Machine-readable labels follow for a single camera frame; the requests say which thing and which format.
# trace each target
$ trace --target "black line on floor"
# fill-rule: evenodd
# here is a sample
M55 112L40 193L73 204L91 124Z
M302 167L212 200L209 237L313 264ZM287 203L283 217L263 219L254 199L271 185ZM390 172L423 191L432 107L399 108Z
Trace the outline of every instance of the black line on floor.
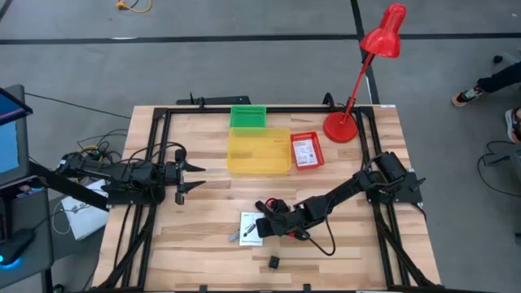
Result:
M6 0L3 3L2 8L0 8L0 21L2 21L3 16L7 13L7 9L9 9L12 2L13 0Z
M401 40L466 40L521 38L521 33L402 33Z
M358 42L361 42L361 39L366 35L364 33L364 26L361 22L361 14L360 7L358 6L357 0L351 0L351 8L352 8L352 16L355 20L355 26L357 27L357 36ZM361 58L364 60L366 58L366 52L360 48ZM376 80L374 79L373 67L370 65L366 71L367 81L369 82L369 95L370 101L373 104L380 104L380 98L378 96L378 90L376 89Z
M134 38L64 38L64 39L5 39L0 45L88 45L88 44L143 44L189 42L273 42L273 41L343 41L357 40L356 34L275 34L199 37L134 37Z

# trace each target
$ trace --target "red desk lamp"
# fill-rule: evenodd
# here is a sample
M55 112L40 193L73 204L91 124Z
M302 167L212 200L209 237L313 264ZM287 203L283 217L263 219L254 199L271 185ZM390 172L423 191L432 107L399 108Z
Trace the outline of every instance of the red desk lamp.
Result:
M357 83L348 99L345 112L331 113L324 121L324 133L333 142L349 142L357 135L357 123L351 116L360 80L375 55L396 58L400 54L400 37L398 30L405 18L405 5L394 3L383 14L380 26L366 35L360 47L368 52L358 75Z

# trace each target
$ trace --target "green basket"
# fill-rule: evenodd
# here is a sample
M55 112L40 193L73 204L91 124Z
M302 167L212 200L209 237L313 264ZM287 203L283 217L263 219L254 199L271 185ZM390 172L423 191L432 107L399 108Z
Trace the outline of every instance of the green basket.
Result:
M266 127L266 107L232 106L230 127Z

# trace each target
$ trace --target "red box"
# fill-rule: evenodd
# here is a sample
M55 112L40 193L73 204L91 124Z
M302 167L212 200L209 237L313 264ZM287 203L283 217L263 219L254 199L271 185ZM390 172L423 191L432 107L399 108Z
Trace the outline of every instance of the red box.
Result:
M324 165L324 156L316 132L291 135L291 153L299 170Z

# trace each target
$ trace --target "shoe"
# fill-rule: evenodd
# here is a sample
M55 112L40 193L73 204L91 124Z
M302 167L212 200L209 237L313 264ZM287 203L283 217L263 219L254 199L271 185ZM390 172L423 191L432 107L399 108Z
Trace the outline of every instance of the shoe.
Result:
M505 112L506 135L513 143L521 142L521 119L515 115L518 110L515 108Z
M479 97L481 97L482 95L483 95L483 90L480 87L475 86L474 88L472 88L470 90L466 90L464 92L461 92L461 93L453 96L453 104L456 107L463 107L468 102L474 101L474 100L478 99Z

